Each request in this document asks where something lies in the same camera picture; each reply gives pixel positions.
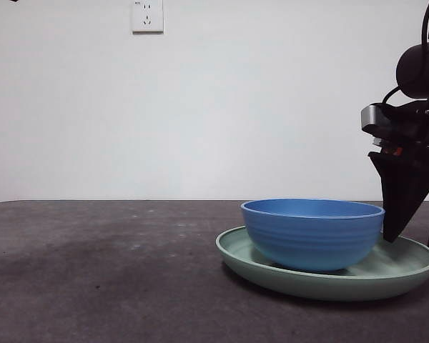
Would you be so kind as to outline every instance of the table surface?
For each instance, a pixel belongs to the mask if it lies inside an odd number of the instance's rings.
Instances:
[[[0,343],[429,342],[429,280],[339,303],[231,272],[215,238],[242,224],[239,205],[0,203]],[[427,242],[429,202],[403,235]]]

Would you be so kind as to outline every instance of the robotic arm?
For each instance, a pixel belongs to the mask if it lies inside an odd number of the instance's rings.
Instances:
[[[381,177],[385,221],[383,236],[393,242],[429,193],[429,4],[423,19],[422,41],[400,57],[398,86],[361,111],[362,130],[372,134],[380,153],[370,152]],[[387,101],[401,90],[412,99],[391,106]]]

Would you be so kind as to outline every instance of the electrical outlet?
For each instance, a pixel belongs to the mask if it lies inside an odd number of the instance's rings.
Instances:
[[[134,0],[132,2],[132,32],[164,32],[163,3],[163,0]]]

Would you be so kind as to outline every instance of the plate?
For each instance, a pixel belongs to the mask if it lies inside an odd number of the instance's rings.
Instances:
[[[216,238],[217,248],[235,273],[277,292],[319,300],[366,301],[395,297],[429,277],[429,248],[398,237],[394,243],[380,238],[361,262],[334,272],[287,269],[258,252],[245,227]]]

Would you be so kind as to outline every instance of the bowl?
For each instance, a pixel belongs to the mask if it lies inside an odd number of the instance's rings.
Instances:
[[[291,269],[331,271],[358,263],[380,236],[385,210],[329,199],[264,199],[241,205],[255,248]]]

